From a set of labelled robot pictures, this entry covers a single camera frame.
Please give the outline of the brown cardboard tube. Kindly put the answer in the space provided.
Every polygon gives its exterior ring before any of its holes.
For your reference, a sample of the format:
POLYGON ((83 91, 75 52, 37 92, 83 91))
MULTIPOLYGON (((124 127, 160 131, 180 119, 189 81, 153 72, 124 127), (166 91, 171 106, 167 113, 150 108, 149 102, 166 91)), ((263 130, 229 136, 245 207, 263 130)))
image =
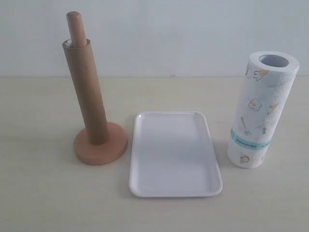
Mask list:
POLYGON ((109 138, 109 131, 91 43, 86 40, 85 46, 74 47, 68 39, 62 46, 89 141, 103 144, 109 138))

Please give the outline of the printed white paper towel roll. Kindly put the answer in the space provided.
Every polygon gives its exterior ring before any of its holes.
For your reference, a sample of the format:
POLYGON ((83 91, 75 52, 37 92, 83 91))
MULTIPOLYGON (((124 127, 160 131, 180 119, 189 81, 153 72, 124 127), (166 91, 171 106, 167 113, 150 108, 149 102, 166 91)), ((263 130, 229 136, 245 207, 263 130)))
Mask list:
POLYGON ((249 56, 227 147, 232 163, 245 169, 262 164, 298 69, 299 62, 282 52, 249 56))

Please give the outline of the wooden paper towel holder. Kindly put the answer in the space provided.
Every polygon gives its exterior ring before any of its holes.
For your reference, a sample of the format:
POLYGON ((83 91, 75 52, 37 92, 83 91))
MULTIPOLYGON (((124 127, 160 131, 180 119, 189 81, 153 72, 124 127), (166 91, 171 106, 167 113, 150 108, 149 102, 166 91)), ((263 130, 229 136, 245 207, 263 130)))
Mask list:
MULTIPOLYGON (((70 39, 74 47, 86 45, 86 34, 82 16, 71 11, 66 14, 70 39)), ((88 165, 104 165, 113 162, 124 154, 128 145, 128 135, 122 126, 107 121, 109 138, 100 145, 90 143, 86 129, 82 129, 75 137, 74 152, 76 157, 88 165)))

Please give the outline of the white rectangular plastic tray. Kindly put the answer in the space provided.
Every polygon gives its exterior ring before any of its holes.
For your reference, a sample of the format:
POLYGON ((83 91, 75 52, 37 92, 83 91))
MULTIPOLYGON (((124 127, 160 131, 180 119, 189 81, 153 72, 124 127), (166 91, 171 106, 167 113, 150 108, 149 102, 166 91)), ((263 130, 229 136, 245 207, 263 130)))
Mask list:
POLYGON ((199 112, 135 117, 129 189, 142 198, 210 197, 223 181, 206 118, 199 112))

